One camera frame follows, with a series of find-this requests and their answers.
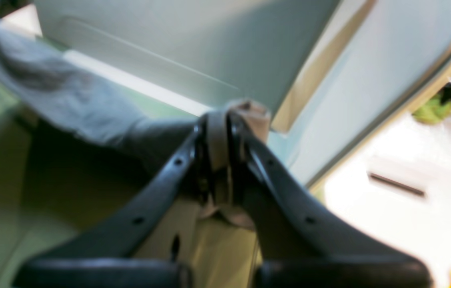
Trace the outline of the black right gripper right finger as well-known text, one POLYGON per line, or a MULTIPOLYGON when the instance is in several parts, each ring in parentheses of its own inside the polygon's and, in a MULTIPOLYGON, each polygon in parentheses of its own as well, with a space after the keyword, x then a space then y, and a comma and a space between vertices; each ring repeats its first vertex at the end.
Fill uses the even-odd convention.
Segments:
POLYGON ((229 113, 235 202, 253 220, 262 264, 255 288, 431 288, 420 260, 339 219, 229 113))

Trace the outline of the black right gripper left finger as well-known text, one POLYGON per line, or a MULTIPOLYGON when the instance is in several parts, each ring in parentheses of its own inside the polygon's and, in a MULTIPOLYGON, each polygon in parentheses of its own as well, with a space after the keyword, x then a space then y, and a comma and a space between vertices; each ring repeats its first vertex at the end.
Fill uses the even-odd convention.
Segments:
POLYGON ((175 233, 163 259, 134 258, 176 199, 200 206, 198 164, 203 159, 207 116, 154 179, 125 206, 76 238, 21 264, 14 288, 192 288, 193 272, 177 260, 182 237, 175 233))

